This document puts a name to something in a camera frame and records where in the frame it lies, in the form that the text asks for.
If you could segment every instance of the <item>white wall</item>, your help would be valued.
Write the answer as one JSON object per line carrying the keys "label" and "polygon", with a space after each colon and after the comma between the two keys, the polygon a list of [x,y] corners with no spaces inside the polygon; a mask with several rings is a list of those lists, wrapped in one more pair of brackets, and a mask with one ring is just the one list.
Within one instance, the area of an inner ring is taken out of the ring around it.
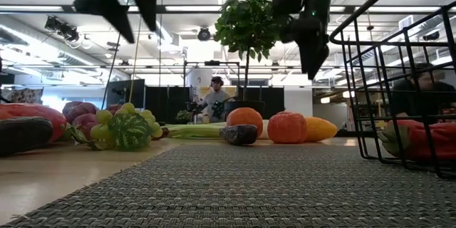
{"label": "white wall", "polygon": [[314,117],[323,118],[336,125],[337,128],[341,128],[342,124],[348,120],[346,104],[314,104],[313,111]]}
{"label": "white wall", "polygon": [[285,88],[285,111],[301,113],[306,117],[313,116],[312,89],[310,88]]}

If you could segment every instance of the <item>fluorescent light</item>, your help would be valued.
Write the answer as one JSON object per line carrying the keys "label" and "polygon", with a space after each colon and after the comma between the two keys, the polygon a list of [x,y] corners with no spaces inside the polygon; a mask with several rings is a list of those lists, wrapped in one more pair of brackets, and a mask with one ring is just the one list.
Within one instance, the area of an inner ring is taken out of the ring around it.
{"label": "fluorescent light", "polygon": [[[409,61],[408,57],[404,57],[403,60],[404,60],[404,63]],[[395,60],[395,61],[393,61],[391,63],[388,63],[388,64],[386,64],[386,66],[397,66],[399,64],[402,64],[402,61],[400,59],[399,60]]]}
{"label": "fluorescent light", "polygon": [[22,72],[22,73],[26,73],[26,74],[29,74],[29,75],[33,75],[33,76],[41,76],[41,73],[39,73],[38,71],[35,71],[31,68],[12,68],[12,67],[9,67],[7,68],[11,71],[18,71],[18,72]]}
{"label": "fluorescent light", "polygon": [[2,6],[0,11],[63,11],[61,6]]}
{"label": "fluorescent light", "polygon": [[220,11],[222,6],[166,6],[166,11]]}
{"label": "fluorescent light", "polygon": [[337,74],[340,72],[345,71],[342,68],[333,68],[330,71],[326,72],[319,72],[317,76],[314,78],[314,80],[321,80],[321,79],[328,79],[328,78],[334,78]]}
{"label": "fluorescent light", "polygon": [[355,92],[351,91],[351,92],[348,92],[348,91],[345,91],[342,93],[342,97],[344,98],[350,98],[350,95],[351,97],[355,97]]}
{"label": "fluorescent light", "polygon": [[320,103],[329,103],[330,101],[329,97],[320,99]]}
{"label": "fluorescent light", "polygon": [[344,6],[331,6],[331,7],[329,7],[329,11],[330,12],[341,12],[341,11],[345,11],[345,7]]}
{"label": "fluorescent light", "polygon": [[446,57],[438,58],[437,60],[434,60],[431,63],[433,65],[439,65],[439,64],[449,63],[452,61],[453,60],[451,59],[451,56],[446,56]]}
{"label": "fluorescent light", "polygon": [[372,6],[373,12],[434,12],[440,7],[436,6]]}

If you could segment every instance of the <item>potted tree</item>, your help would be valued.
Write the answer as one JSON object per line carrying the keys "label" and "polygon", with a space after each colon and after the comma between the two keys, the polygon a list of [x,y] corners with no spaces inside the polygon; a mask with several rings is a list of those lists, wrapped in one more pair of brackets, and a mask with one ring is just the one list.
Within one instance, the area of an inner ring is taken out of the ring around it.
{"label": "potted tree", "polygon": [[279,39],[279,25],[272,16],[270,0],[227,0],[222,6],[222,15],[215,24],[214,41],[228,47],[228,52],[245,55],[244,94],[242,100],[225,103],[227,114],[236,108],[253,108],[259,113],[264,103],[248,101],[247,85],[249,82],[250,58],[260,62],[269,57],[269,50]]}

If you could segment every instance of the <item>green grape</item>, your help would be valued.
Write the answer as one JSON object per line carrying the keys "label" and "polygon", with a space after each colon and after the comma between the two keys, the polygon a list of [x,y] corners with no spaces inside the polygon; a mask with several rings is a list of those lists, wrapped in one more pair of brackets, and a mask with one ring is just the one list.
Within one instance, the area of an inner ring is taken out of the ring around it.
{"label": "green grape", "polygon": [[155,138],[161,138],[163,135],[163,130],[162,128],[160,128],[159,130],[155,131],[152,133],[152,136],[155,137]]}
{"label": "green grape", "polygon": [[90,130],[90,136],[93,139],[101,139],[103,138],[103,133],[101,132],[101,127],[103,125],[96,125]]}
{"label": "green grape", "polygon": [[115,112],[115,114],[116,114],[116,115],[117,115],[117,114],[128,114],[128,111],[125,110],[125,109],[118,109],[118,110]]}
{"label": "green grape", "polygon": [[111,133],[109,132],[109,129],[108,129],[107,125],[103,125],[100,128],[100,135],[101,135],[101,138],[104,139],[104,140],[107,140],[107,139],[110,138]]}
{"label": "green grape", "polygon": [[111,114],[108,110],[99,110],[96,114],[98,124],[106,125],[109,123],[109,120],[113,118],[113,114]]}
{"label": "green grape", "polygon": [[127,110],[129,113],[135,112],[135,106],[132,103],[126,103],[122,105],[122,109]]}
{"label": "green grape", "polygon": [[141,112],[141,116],[143,118],[150,118],[150,119],[152,119],[151,117],[153,117],[152,112],[150,112],[150,110],[144,110],[143,112]]}
{"label": "green grape", "polygon": [[152,132],[156,132],[158,130],[161,130],[162,128],[160,127],[160,124],[158,124],[157,122],[154,122],[152,124],[149,125],[150,128],[152,129]]}

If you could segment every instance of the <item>plush orange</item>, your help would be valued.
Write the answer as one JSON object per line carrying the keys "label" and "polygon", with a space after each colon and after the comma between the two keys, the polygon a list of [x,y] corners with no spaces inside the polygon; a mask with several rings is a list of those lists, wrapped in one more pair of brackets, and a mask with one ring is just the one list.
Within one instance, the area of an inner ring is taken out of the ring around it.
{"label": "plush orange", "polygon": [[229,113],[227,126],[232,125],[255,125],[258,138],[263,132],[263,117],[252,108],[237,108]]}
{"label": "plush orange", "polygon": [[269,119],[268,135],[274,143],[303,143],[307,137],[306,119],[300,113],[277,113]]}

